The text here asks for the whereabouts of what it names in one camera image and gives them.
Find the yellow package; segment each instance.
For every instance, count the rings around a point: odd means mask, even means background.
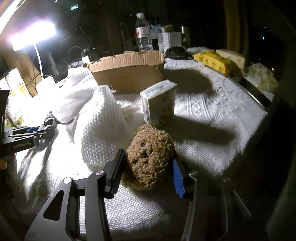
[[[194,59],[206,64],[207,66],[221,72],[224,76],[236,72],[238,67],[232,60],[223,58],[214,50],[208,50],[202,53],[194,54]]]

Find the tissue box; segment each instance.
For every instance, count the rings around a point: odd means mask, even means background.
[[[108,85],[116,94],[132,94],[162,80],[164,60],[160,51],[127,51],[84,66],[99,85]]]
[[[182,33],[158,33],[158,49],[162,52],[166,52],[170,47],[182,46]]]
[[[236,63],[228,58],[221,57],[214,50],[194,54],[193,57],[195,60],[221,72],[224,76],[236,73],[238,70]]]
[[[161,81],[141,92],[144,119],[147,124],[158,127],[174,116],[177,84]]]
[[[232,60],[240,69],[244,69],[246,59],[242,54],[226,49],[217,49],[216,53],[223,58]]]

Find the small box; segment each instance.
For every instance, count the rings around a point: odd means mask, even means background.
[[[141,92],[144,119],[159,127],[174,116],[177,84],[169,80],[156,83]]]
[[[161,52],[165,53],[167,49],[175,46],[182,46],[182,33],[158,33],[158,48]]]

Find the bottle label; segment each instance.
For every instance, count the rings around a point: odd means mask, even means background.
[[[137,37],[138,38],[147,37],[150,34],[150,27],[145,26],[145,27],[136,28],[136,32],[137,32]]]

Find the brown teddy bear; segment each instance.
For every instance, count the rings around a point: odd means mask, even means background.
[[[174,150],[169,134],[150,125],[141,125],[127,149],[128,162],[121,183],[138,190],[152,189],[166,172]]]

